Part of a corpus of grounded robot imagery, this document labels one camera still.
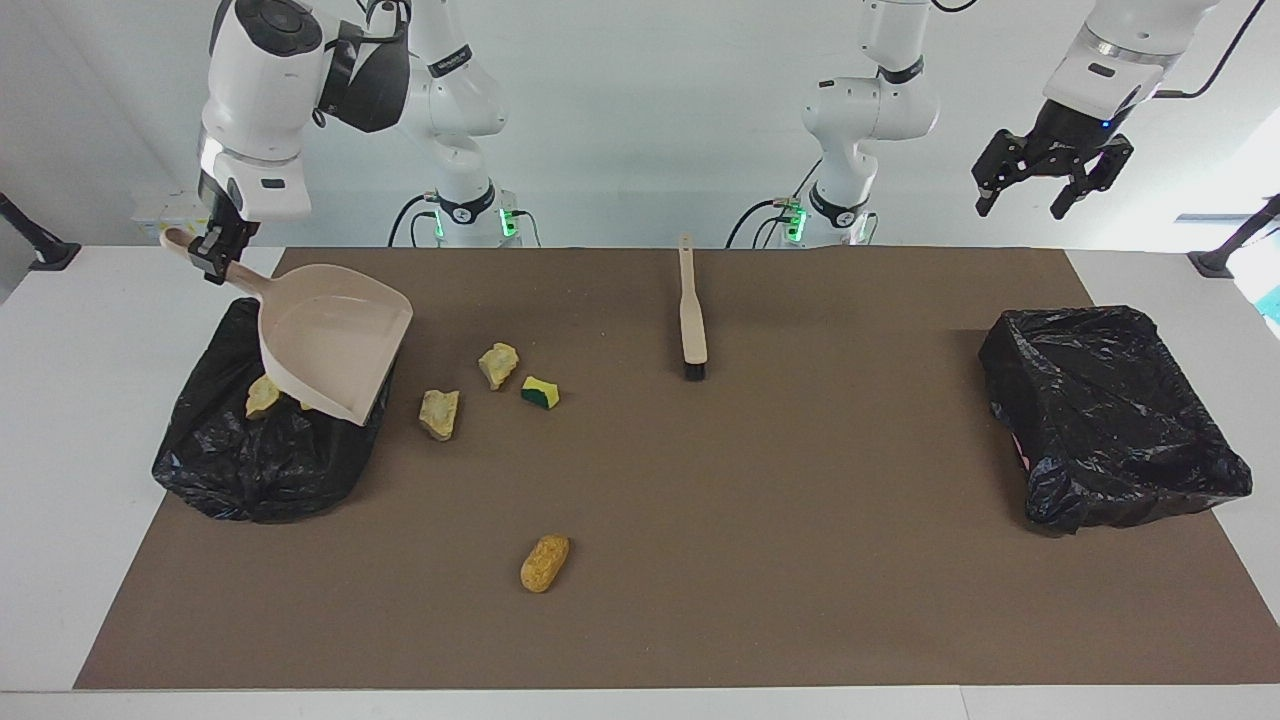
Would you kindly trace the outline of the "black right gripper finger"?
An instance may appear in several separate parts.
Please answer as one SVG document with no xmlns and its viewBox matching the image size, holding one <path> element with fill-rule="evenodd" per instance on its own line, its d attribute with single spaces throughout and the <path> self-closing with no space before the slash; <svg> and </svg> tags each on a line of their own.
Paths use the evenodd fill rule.
<svg viewBox="0 0 1280 720">
<path fill-rule="evenodd" d="M 189 263 L 212 284 L 224 284 L 233 243 L 221 236 L 198 236 L 189 243 Z"/>
</svg>

